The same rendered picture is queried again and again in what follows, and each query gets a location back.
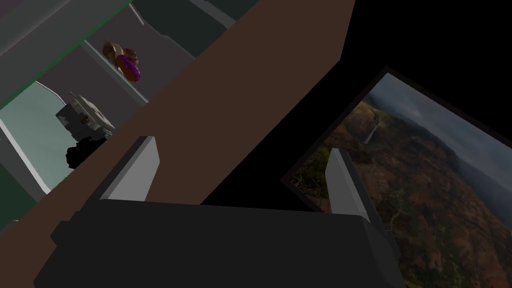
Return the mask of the tan and brown pastry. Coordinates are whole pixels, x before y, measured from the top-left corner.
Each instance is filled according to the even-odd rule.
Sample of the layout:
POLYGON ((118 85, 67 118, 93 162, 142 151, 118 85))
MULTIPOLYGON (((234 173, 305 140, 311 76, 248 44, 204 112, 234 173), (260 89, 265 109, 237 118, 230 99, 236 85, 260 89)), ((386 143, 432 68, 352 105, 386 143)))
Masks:
POLYGON ((126 56, 135 67, 139 65, 139 59, 134 50, 123 48, 119 44, 111 41, 106 41, 103 44, 102 54, 112 65, 115 65, 115 59, 120 55, 126 56))

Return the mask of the purple and orange doughnut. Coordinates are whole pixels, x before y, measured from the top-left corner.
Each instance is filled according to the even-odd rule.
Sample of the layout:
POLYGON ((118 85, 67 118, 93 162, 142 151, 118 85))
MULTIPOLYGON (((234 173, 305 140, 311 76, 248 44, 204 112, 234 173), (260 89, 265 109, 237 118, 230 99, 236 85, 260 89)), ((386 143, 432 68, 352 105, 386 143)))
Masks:
POLYGON ((141 74, 139 69, 132 63, 131 59, 121 54, 114 60, 115 65, 121 70, 125 78, 130 82, 139 82, 141 74))

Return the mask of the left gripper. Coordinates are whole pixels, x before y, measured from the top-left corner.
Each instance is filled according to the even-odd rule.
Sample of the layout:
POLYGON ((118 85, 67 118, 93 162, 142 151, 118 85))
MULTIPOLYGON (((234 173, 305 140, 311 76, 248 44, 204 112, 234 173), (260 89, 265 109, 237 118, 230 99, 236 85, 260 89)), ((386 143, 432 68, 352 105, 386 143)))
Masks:
POLYGON ((91 138, 93 141, 98 141, 112 136, 115 127, 92 102, 71 91, 69 94, 73 99, 55 116, 74 140, 91 138))

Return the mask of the landscape picture in dark frame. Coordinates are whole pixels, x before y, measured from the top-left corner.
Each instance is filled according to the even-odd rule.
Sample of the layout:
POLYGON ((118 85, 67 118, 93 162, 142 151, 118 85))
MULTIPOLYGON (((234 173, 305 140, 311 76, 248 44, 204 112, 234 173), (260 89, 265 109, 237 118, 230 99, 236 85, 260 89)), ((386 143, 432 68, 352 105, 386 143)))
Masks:
POLYGON ((512 288, 512 147, 386 70, 285 177, 327 213, 333 149, 396 243, 406 288, 512 288))

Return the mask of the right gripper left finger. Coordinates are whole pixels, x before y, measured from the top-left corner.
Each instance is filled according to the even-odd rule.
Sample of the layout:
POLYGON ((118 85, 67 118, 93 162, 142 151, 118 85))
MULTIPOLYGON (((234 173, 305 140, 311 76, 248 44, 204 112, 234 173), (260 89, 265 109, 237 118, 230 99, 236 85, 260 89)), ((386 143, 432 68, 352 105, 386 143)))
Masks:
POLYGON ((153 136, 141 136, 107 174, 88 201, 145 201, 160 163, 156 139, 153 136))

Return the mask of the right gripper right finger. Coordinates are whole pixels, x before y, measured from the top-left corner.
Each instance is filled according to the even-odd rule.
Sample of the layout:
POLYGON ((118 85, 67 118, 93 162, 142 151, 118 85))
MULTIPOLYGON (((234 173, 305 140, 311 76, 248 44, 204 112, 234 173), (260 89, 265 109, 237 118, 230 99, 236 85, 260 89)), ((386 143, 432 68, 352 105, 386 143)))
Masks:
POLYGON ((333 148, 330 151, 325 179, 334 214, 362 217, 377 230, 384 230, 379 214, 345 150, 333 148))

